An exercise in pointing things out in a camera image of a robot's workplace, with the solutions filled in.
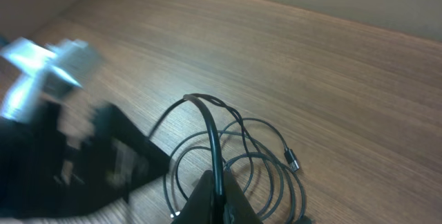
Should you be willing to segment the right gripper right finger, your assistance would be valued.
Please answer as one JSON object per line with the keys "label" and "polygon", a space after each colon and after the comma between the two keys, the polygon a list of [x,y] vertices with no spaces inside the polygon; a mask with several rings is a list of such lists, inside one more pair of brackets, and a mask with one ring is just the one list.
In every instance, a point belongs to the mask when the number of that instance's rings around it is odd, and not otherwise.
{"label": "right gripper right finger", "polygon": [[230,171],[224,171],[225,205],[223,223],[261,224],[239,184]]}

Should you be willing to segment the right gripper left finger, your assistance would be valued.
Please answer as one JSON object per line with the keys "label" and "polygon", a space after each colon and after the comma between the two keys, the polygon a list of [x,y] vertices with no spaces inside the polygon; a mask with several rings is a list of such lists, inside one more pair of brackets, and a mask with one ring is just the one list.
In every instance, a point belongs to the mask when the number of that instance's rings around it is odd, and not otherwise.
{"label": "right gripper left finger", "polygon": [[205,171],[172,224],[209,224],[213,198],[213,172]]}

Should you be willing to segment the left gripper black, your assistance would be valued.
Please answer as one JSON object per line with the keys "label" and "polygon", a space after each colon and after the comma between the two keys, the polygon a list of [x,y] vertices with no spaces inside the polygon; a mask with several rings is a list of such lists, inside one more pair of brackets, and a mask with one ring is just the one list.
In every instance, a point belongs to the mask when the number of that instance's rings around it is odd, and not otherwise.
{"label": "left gripper black", "polygon": [[61,110],[42,102],[29,123],[1,119],[2,217],[91,214],[169,171],[171,157],[116,105],[94,110],[80,149],[58,128]]}

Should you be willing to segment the black USB cable thick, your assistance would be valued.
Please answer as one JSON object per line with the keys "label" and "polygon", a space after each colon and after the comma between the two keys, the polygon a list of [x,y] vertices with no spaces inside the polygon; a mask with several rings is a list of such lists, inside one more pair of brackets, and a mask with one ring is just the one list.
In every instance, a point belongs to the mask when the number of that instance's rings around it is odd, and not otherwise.
{"label": "black USB cable thick", "polygon": [[167,115],[177,106],[181,105],[185,101],[189,101],[197,106],[202,117],[204,118],[204,122],[206,125],[206,129],[209,135],[209,141],[211,145],[211,157],[212,157],[212,165],[213,165],[213,173],[214,173],[214,192],[217,198],[225,197],[225,189],[224,189],[224,176],[223,176],[223,166],[222,166],[222,150],[220,146],[220,139],[218,136],[218,130],[213,119],[213,116],[207,106],[200,100],[196,94],[186,94],[182,97],[181,100],[173,103],[163,114],[160,116],[159,120],[155,123],[155,125],[150,130],[147,139],[150,140],[157,129],[160,127],[162,122],[165,120]]}

